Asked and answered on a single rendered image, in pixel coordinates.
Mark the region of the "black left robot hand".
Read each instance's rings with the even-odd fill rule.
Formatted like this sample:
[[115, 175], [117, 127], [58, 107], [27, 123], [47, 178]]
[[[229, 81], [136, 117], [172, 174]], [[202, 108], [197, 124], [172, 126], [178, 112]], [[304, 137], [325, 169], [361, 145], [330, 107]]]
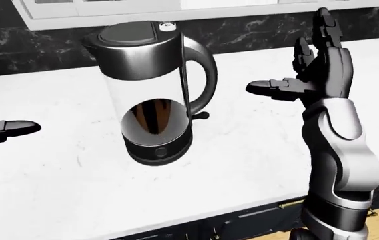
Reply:
[[8, 137], [18, 137], [36, 133], [41, 130], [41, 126], [34, 121], [0, 121], [0, 143]]

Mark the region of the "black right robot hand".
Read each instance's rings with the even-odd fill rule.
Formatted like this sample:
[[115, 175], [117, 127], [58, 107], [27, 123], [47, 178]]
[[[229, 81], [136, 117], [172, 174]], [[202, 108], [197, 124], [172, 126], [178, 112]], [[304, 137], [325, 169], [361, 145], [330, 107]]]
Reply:
[[321, 99], [348, 98], [354, 68], [349, 50], [341, 45], [339, 23], [325, 7], [314, 13], [312, 23], [312, 44], [318, 52], [313, 53], [304, 37], [296, 40], [292, 61], [296, 77], [252, 81], [246, 86], [248, 93], [279, 101], [299, 99], [304, 107]]

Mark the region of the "glass and steel electric kettle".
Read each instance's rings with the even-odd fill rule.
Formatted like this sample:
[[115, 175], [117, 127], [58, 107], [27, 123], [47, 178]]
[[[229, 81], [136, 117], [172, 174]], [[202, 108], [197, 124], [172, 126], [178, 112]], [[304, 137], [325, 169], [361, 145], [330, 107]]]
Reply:
[[218, 83], [210, 50], [172, 21], [110, 25], [82, 45], [105, 79], [129, 156], [160, 166], [185, 155]]

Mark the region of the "white wall cabinet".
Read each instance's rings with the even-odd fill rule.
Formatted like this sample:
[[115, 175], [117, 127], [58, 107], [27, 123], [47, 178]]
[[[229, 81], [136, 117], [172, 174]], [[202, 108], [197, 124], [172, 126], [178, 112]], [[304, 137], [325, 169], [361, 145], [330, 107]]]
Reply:
[[98, 27], [126, 21], [187, 21], [379, 7], [379, 0], [11, 0], [28, 29]]

